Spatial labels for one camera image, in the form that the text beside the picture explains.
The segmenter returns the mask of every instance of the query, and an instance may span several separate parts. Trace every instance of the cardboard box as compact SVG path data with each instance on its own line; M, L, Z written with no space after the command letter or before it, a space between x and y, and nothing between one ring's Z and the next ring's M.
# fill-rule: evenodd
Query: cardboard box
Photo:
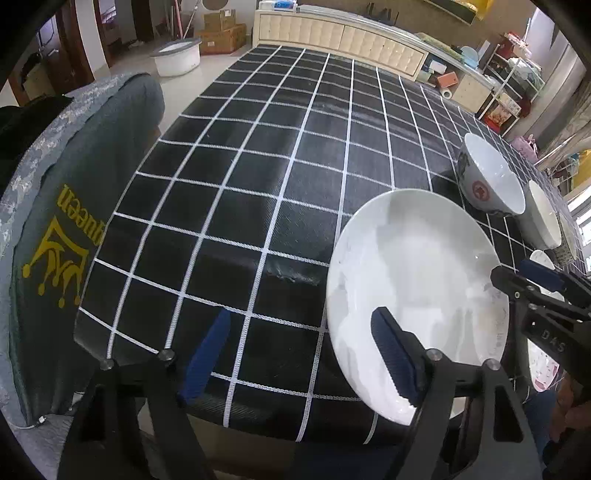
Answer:
M214 14L205 14L203 21L206 31L221 32L236 25L236 10L220 10Z
M239 23L221 32L201 30L199 52L201 55L232 53L246 43L246 24Z

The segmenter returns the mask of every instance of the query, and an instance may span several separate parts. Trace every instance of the yellow crown logo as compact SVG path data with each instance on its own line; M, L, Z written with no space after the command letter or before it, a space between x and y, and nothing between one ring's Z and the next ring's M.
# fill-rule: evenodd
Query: yellow crown logo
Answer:
M57 218L54 217L35 255L30 263L23 265L22 276L28 278L31 275L31 267L47 253L47 269L43 282L39 285L37 292L39 295L45 293L45 283L47 279L53 274L51 284L57 287L60 283L60 279L63 279L63 286L61 290L61 298L57 305L59 308L63 308L66 304L65 296L68 285L72 277L76 278L76 296L74 298L74 305L80 304L80 287L82 286L82 275L84 273L84 266L86 264L86 257L88 256L88 250L86 248L79 247L72 240L70 240L64 231L61 229ZM73 260L65 260L64 257L72 256L72 253L77 254L76 262Z

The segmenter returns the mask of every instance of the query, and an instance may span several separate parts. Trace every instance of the red circular emblem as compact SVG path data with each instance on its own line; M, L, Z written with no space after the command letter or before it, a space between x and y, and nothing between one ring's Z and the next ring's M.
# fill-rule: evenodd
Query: red circular emblem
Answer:
M491 198L491 193L488 191L488 187L480 180L477 180L472 184L472 193L474 194L474 197L481 202L487 202Z

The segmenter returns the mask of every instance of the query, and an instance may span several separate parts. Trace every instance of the white tile floor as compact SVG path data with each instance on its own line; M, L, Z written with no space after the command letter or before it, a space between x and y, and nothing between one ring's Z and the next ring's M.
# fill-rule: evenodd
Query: white tile floor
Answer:
M161 77L150 54L165 40L155 40L140 47L130 48L111 67L111 73L148 72L160 82L164 94L164 117L160 132L164 133L178 115L202 93L224 70L250 49L247 44L230 55L205 55L192 71L178 77Z

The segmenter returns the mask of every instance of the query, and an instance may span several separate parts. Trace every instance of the white tub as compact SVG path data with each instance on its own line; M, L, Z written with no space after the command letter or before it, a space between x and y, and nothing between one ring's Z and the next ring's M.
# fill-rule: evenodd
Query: white tub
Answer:
M155 50L150 55L156 62L161 77L174 77L190 72L199 65L200 38L176 40Z

